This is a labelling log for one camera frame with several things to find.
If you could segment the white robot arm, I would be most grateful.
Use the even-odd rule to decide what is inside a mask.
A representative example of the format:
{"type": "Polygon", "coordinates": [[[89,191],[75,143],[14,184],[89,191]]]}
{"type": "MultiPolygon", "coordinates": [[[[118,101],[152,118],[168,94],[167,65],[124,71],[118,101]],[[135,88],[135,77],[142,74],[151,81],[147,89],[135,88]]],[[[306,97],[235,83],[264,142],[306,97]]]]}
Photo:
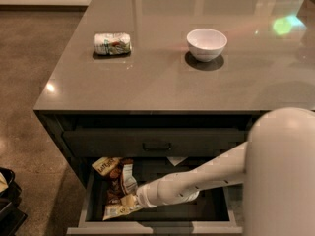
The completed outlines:
{"type": "Polygon", "coordinates": [[[315,230],[315,113],[281,108],[252,126],[245,143],[186,172],[139,187],[140,208],[193,201],[203,190],[241,184],[242,236],[312,236],[315,230]]]}

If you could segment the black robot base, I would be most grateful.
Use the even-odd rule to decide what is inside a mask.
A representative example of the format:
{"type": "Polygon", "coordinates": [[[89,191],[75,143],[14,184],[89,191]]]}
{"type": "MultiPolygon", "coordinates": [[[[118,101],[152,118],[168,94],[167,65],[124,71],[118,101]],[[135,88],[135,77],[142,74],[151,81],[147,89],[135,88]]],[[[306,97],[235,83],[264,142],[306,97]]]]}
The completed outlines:
{"type": "Polygon", "coordinates": [[[15,173],[7,168],[0,168],[0,236],[16,236],[16,232],[27,219],[19,210],[21,187],[15,182],[15,173]]]}

